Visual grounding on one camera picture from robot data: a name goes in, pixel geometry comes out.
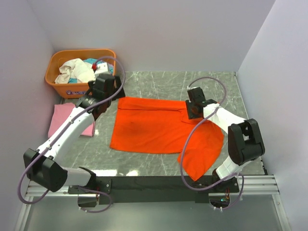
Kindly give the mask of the orange t shirt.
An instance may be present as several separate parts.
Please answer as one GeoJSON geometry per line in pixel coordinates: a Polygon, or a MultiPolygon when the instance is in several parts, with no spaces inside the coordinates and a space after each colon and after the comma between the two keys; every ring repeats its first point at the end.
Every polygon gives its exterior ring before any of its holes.
{"type": "Polygon", "coordinates": [[[210,121],[188,119],[183,101],[124,97],[119,99],[110,148],[124,152],[180,154],[178,162],[196,181],[219,157],[224,135],[210,121]]]}

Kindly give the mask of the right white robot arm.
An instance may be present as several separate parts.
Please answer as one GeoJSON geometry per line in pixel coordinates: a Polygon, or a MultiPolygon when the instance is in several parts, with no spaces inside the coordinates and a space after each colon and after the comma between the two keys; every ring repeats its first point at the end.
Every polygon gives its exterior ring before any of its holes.
{"type": "Polygon", "coordinates": [[[187,90],[186,108],[189,119],[206,118],[228,135],[228,154],[225,161],[214,170],[211,180],[213,190],[222,192],[228,179],[243,167],[265,153],[265,146],[255,119],[244,119],[227,111],[218,102],[207,100],[200,87],[187,90]]]}

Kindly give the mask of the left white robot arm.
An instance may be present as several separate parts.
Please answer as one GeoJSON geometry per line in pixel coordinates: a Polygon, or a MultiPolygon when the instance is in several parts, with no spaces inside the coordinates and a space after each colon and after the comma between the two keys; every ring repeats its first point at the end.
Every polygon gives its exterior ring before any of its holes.
{"type": "Polygon", "coordinates": [[[96,174],[84,167],[65,168],[62,157],[71,149],[81,133],[105,113],[113,100],[125,96],[120,76],[100,74],[88,83],[86,94],[76,101],[68,118],[57,131],[36,150],[24,153],[25,175],[51,192],[63,186],[79,186],[84,193],[96,189],[96,174]]]}

